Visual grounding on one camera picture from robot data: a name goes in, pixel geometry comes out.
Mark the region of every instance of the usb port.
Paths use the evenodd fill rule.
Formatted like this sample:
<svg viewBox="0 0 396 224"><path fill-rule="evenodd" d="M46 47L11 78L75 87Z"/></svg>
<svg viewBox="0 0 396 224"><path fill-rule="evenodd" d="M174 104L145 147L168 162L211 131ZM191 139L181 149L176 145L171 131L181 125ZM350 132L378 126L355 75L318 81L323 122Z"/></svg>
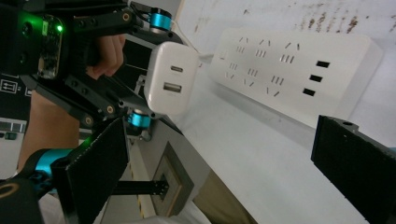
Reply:
<svg viewBox="0 0 396 224"><path fill-rule="evenodd" d="M173 66L173 65L171 66L171 70L179 72L179 73L183 72L183 69L181 67L176 67L176 66Z"/></svg>
<svg viewBox="0 0 396 224"><path fill-rule="evenodd" d="M171 84L168 82L165 82L163 84L163 89L166 91L174 91L174 92L181 92L181 86L176 85L176 84Z"/></svg>
<svg viewBox="0 0 396 224"><path fill-rule="evenodd" d="M330 63L328 63L328 62L323 62L323 61L318 61L318 62L317 62L317 67L328 68L329 65L330 65Z"/></svg>

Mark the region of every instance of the electrical outlet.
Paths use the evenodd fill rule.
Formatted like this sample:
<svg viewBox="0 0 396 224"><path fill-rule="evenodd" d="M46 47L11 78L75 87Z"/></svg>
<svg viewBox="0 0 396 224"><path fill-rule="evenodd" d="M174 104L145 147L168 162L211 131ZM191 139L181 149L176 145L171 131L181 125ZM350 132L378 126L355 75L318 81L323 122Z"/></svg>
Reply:
<svg viewBox="0 0 396 224"><path fill-rule="evenodd" d="M177 215L188 200L194 184L172 146L167 143L153 180L166 181L169 188L164 195L151 195L158 216Z"/></svg>
<svg viewBox="0 0 396 224"><path fill-rule="evenodd" d="M318 115L348 119L381 58L364 35L227 29L209 73L315 128Z"/></svg>

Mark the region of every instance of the teal joint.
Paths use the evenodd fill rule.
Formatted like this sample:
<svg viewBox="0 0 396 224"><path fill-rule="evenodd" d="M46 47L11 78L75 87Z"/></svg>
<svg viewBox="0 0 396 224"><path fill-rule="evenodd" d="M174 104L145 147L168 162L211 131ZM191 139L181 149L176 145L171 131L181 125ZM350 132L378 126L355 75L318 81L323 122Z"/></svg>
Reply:
<svg viewBox="0 0 396 224"><path fill-rule="evenodd" d="M45 152L38 161L35 169L37 171L44 171L45 173L47 173L47 175L49 175L49 177L52 177L50 165L54 161L67 156L71 152L71 150L72 149L52 149Z"/></svg>
<svg viewBox="0 0 396 224"><path fill-rule="evenodd" d="M171 29L172 20L164 15L153 13L149 18L149 24L153 27L162 28L166 31Z"/></svg>
<svg viewBox="0 0 396 224"><path fill-rule="evenodd" d="M149 116L131 114L128 118L128 122L135 127L147 129L151 123Z"/></svg>

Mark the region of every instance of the black rectangular port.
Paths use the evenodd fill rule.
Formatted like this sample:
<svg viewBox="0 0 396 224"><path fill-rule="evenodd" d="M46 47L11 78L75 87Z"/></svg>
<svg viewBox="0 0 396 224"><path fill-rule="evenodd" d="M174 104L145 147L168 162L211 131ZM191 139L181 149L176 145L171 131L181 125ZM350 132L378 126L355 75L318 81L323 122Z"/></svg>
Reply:
<svg viewBox="0 0 396 224"><path fill-rule="evenodd" d="M179 72L179 73L182 73L183 72L183 68L181 68L181 67L177 67L177 66L171 66L171 70L172 71L176 71L176 72Z"/></svg>
<svg viewBox="0 0 396 224"><path fill-rule="evenodd" d="M318 61L318 62L317 62L317 66L318 66L318 67L328 68L329 65L330 65L330 63L327 63L327 62L323 62L323 61Z"/></svg>
<svg viewBox="0 0 396 224"><path fill-rule="evenodd" d="M181 92L181 86L168 82L165 82L163 84L163 89L166 91Z"/></svg>
<svg viewBox="0 0 396 224"><path fill-rule="evenodd" d="M315 95L315 91L309 90L309 89L304 89L303 90L304 94L310 95L310 96L314 96Z"/></svg>
<svg viewBox="0 0 396 224"><path fill-rule="evenodd" d="M313 80L313 81L316 81L316 82L321 82L323 77L318 77L318 76L315 76L315 75L311 75L311 77L309 79Z"/></svg>

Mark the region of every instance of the mounting plate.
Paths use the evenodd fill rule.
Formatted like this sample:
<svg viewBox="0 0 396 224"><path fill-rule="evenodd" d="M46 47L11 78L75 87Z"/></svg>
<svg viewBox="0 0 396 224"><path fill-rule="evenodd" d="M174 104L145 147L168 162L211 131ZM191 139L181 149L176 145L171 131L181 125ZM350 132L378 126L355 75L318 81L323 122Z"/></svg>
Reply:
<svg viewBox="0 0 396 224"><path fill-rule="evenodd" d="M169 189L165 195L151 195L158 216L177 215L188 200L194 184L172 146L167 143L153 180L166 181Z"/></svg>

